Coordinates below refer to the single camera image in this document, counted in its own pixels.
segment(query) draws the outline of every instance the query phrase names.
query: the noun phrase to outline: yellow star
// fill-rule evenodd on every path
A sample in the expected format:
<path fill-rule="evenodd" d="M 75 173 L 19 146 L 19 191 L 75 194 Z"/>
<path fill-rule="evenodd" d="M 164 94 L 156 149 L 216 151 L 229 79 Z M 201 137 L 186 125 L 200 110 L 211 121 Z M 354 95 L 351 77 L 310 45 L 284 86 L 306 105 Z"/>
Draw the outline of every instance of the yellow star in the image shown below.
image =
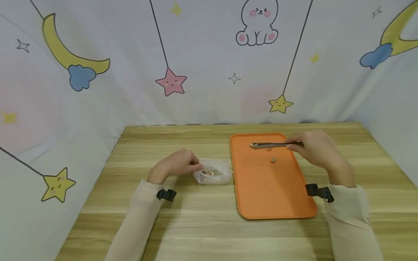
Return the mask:
<path fill-rule="evenodd" d="M 16 123 L 17 113 L 5 113 L 3 111 L 3 123 Z"/>
<path fill-rule="evenodd" d="M 316 63 L 318 60 L 320 60 L 321 58 L 318 56 L 318 54 L 315 54 L 314 56 L 312 56 L 311 58 L 309 58 L 312 63 Z"/>
<path fill-rule="evenodd" d="M 178 17 L 182 11 L 183 11 L 183 9 L 181 9 L 180 7 L 178 7 L 177 2 L 174 1 L 174 8 L 171 9 L 171 12 L 175 13 L 176 16 Z"/>
<path fill-rule="evenodd" d="M 268 101 L 271 105 L 270 112 L 280 111 L 281 113 L 286 113 L 286 108 L 293 105 L 293 102 L 288 102 L 285 100 L 285 96 L 280 96 L 277 100 Z"/>
<path fill-rule="evenodd" d="M 71 188 L 76 184 L 74 180 L 67 178 L 67 168 L 65 167 L 57 176 L 47 176 L 43 177 L 46 185 L 48 186 L 45 194 L 42 197 L 41 201 L 46 201 L 51 198 L 58 198 L 59 201 L 64 203 L 65 194 L 67 189 Z"/>

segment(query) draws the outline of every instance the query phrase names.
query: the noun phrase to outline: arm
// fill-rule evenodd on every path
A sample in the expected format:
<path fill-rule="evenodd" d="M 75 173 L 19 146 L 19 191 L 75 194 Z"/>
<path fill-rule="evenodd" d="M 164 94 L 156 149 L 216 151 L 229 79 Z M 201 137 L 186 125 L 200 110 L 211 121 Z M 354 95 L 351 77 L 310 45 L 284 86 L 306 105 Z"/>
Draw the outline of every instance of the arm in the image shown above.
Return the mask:
<path fill-rule="evenodd" d="M 362 187 L 357 186 L 354 169 L 322 130 L 301 132 L 288 142 L 302 141 L 304 147 L 288 145 L 311 164 L 328 173 L 334 202 L 325 202 L 335 261 L 383 261 L 369 222 L 369 206 Z"/>
<path fill-rule="evenodd" d="M 157 192 L 163 187 L 142 180 L 131 201 L 105 261 L 138 261 L 142 258 L 155 218 L 161 207 Z"/>
<path fill-rule="evenodd" d="M 369 221 L 367 197 L 362 187 L 328 186 L 334 202 L 325 202 L 335 261 L 383 261 Z"/>
<path fill-rule="evenodd" d="M 161 207 L 157 193 L 168 176 L 178 176 L 204 169 L 191 151 L 181 149 L 158 162 L 142 180 L 119 231 L 116 233 L 104 261 L 138 261 Z"/>

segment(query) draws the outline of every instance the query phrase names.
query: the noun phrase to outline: black string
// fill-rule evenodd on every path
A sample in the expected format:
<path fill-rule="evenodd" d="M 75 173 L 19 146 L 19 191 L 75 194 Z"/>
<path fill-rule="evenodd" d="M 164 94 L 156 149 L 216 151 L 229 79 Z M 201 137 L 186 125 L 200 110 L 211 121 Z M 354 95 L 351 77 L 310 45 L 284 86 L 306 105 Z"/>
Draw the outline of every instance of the black string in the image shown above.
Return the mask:
<path fill-rule="evenodd" d="M 22 163 L 23 165 L 27 166 L 30 170 L 32 170 L 33 172 L 35 172 L 39 176 L 41 176 L 41 177 L 44 176 L 44 175 L 42 175 L 42 173 L 40 173 L 39 171 L 35 170 L 34 168 L 32 168 L 31 166 L 29 166 L 28 164 L 24 163 L 23 161 L 21 161 L 20 159 L 18 159 L 15 155 L 11 154 L 7 150 L 3 149 L 2 147 L 0 147 L 0 150 L 3 151 L 4 153 L 6 153 L 7 155 L 9 155 L 10 157 L 12 157 L 13 159 L 17 160 L 18 162 Z"/>
<path fill-rule="evenodd" d="M 305 18 L 305 23 L 303 23 L 301 37 L 299 38 L 298 46 L 296 47 L 295 56 L 293 57 L 292 65 L 290 66 L 290 71 L 289 71 L 288 78 L 286 80 L 285 88 L 283 89 L 282 95 L 285 94 L 285 90 L 286 90 L 286 87 L 287 87 L 287 83 L 289 82 L 290 74 L 292 72 L 293 64 L 295 63 L 296 54 L 298 53 L 299 45 L 301 44 L 301 41 L 302 41 L 303 31 L 305 30 L 306 22 L 308 21 L 309 12 L 311 11 L 311 7 L 312 7 L 312 3 L 313 2 L 314 2 L 314 0 L 311 0 L 311 4 L 309 5 L 308 13 L 306 14 L 306 18 Z"/>
<path fill-rule="evenodd" d="M 157 27 L 158 36 L 160 38 L 160 43 L 161 43 L 161 48 L 163 49 L 164 59 L 166 60 L 166 65 L 167 65 L 167 69 L 168 69 L 168 62 L 167 62 L 166 51 L 164 50 L 163 40 L 161 39 L 160 29 L 158 28 L 157 18 L 155 17 L 155 12 L 154 12 L 154 7 L 153 7 L 153 2 L 151 0 L 150 0 L 150 5 L 151 5 L 151 10 L 153 11 L 155 25 Z"/>
<path fill-rule="evenodd" d="M 30 2 L 32 3 L 33 7 L 36 9 L 36 11 L 38 11 L 38 14 L 41 16 L 42 20 L 43 20 L 43 16 L 41 15 L 39 9 L 36 7 L 36 5 L 33 3 L 32 0 L 30 0 Z"/>

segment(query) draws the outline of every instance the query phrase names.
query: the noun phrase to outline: yellow sparkle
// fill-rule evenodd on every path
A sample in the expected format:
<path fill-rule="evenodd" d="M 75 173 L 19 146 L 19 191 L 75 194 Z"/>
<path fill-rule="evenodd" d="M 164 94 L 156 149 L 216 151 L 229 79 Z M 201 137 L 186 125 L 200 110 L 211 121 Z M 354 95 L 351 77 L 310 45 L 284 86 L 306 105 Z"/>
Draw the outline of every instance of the yellow sparkle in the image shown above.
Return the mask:
<path fill-rule="evenodd" d="M 318 60 L 320 60 L 321 58 L 318 56 L 318 54 L 315 54 L 314 56 L 312 56 L 311 58 L 309 58 L 312 63 L 316 63 Z"/>
<path fill-rule="evenodd" d="M 3 123 L 16 123 L 17 113 L 5 113 L 3 111 Z"/>
<path fill-rule="evenodd" d="M 171 9 L 171 12 L 175 13 L 176 16 L 178 17 L 180 15 L 180 13 L 183 11 L 183 9 L 181 9 L 178 5 L 177 2 L 174 1 L 174 8 Z"/>

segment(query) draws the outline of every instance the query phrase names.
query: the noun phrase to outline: hand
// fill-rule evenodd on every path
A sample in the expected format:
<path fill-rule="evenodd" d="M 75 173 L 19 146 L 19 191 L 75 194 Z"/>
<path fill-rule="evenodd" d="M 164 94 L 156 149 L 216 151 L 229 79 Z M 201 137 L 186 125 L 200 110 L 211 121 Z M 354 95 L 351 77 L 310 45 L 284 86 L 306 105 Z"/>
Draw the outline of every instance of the hand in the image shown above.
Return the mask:
<path fill-rule="evenodd" d="M 192 151 L 181 149 L 162 159 L 151 170 L 147 181 L 154 184 L 163 184 L 169 176 L 178 176 L 204 169 L 199 159 Z"/>
<path fill-rule="evenodd" d="M 330 136 L 323 130 L 299 132 L 286 140 L 295 141 L 303 142 L 305 147 L 291 144 L 287 148 L 299 153 L 311 164 L 324 168 L 328 172 L 331 184 L 344 185 L 347 188 L 356 187 L 353 167 L 339 153 Z"/>

